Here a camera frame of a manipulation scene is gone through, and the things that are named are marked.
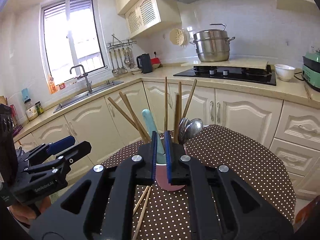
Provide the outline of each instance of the green rice cooker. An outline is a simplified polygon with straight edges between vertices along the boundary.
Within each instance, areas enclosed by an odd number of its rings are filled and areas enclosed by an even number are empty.
[[[320,50],[303,57],[302,76],[314,90],[320,92]]]

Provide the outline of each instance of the stainless steel pot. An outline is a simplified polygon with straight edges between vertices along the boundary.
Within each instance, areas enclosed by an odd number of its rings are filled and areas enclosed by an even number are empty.
[[[230,57],[230,41],[236,37],[229,38],[225,31],[226,25],[222,23],[210,25],[223,25],[223,30],[205,30],[193,35],[194,41],[190,44],[196,46],[196,52],[201,62],[226,61]]]

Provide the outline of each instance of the table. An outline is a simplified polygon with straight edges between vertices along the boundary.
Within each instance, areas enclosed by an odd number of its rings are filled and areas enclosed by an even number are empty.
[[[102,163],[106,168],[120,164],[135,155],[142,140],[130,144]],[[186,143],[187,154],[204,165],[228,165],[290,222],[294,218],[295,193],[283,162],[258,142],[219,125],[204,127]],[[136,187],[135,203],[145,186]],[[133,216],[132,235],[144,201]],[[140,228],[139,240],[191,239],[188,194],[183,188],[168,192],[157,183],[152,186],[148,206]]]

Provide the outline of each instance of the human hand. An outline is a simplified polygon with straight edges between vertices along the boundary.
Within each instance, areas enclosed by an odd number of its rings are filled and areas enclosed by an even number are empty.
[[[40,213],[43,213],[47,208],[51,206],[51,200],[49,197],[45,197],[39,207]],[[20,203],[14,204],[9,207],[9,210],[13,216],[20,222],[30,225],[30,219],[36,219],[35,212],[28,206],[23,206]]]

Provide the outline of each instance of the window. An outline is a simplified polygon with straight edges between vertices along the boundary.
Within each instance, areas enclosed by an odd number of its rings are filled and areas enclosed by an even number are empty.
[[[104,68],[97,27],[94,19],[93,0],[63,0],[43,8],[43,55],[47,73],[60,84],[83,70]]]

